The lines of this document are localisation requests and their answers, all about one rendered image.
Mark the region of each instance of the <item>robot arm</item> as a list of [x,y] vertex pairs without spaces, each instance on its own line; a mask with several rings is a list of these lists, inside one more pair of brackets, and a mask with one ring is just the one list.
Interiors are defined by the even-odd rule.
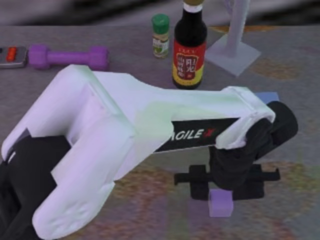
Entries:
[[[0,189],[9,183],[6,191],[21,210],[3,217],[7,231],[0,240],[15,240],[27,226],[45,240],[68,236],[99,213],[114,181],[149,155],[204,146],[243,148],[247,132],[262,119],[272,124],[276,114],[245,87],[162,89],[126,73],[70,65],[2,145],[8,161],[0,165]],[[44,142],[50,150],[38,154],[35,146]],[[55,149],[63,150],[57,155]],[[31,187],[30,177],[29,184],[38,189],[24,191]],[[45,189],[45,195],[34,194]],[[16,236],[9,231],[14,227]]]

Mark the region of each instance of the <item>red letter x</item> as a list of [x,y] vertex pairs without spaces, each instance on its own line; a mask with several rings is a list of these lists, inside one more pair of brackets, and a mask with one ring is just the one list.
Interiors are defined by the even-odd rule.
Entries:
[[204,133],[204,137],[210,137],[214,131],[215,131],[214,128],[209,128],[209,129]]

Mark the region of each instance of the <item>soy sauce bottle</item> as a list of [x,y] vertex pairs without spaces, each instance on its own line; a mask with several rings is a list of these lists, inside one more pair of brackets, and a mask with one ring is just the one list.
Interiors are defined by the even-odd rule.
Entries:
[[202,82],[208,34],[203,2],[184,0],[182,19],[174,29],[172,79],[179,89],[193,90]]

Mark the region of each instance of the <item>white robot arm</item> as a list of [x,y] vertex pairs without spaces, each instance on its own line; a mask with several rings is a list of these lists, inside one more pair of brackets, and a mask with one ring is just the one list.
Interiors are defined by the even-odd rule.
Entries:
[[130,74],[70,65],[5,139],[1,154],[6,162],[0,165],[0,174],[15,167],[15,154],[19,155],[15,145],[23,139],[65,137],[69,148],[48,173],[55,186],[32,212],[36,234],[45,240],[59,239],[88,224],[114,181],[149,155],[213,145],[241,148],[257,121],[273,123],[275,118],[274,111],[246,87],[162,89]]

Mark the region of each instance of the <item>green lid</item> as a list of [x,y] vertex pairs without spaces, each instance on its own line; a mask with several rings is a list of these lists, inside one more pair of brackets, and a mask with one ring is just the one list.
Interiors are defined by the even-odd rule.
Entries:
[[157,14],[152,18],[153,31],[156,34],[166,34],[169,31],[169,17],[165,14]]

